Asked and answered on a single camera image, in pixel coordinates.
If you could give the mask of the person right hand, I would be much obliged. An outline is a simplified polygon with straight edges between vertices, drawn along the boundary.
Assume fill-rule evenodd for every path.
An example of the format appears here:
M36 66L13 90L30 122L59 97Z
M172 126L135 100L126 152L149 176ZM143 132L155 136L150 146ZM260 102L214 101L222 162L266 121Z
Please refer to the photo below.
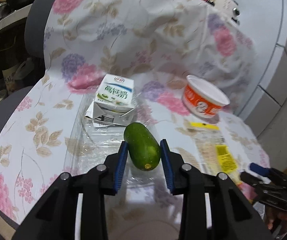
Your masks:
M264 221L272 234L272 239L287 239L287 212L266 207Z

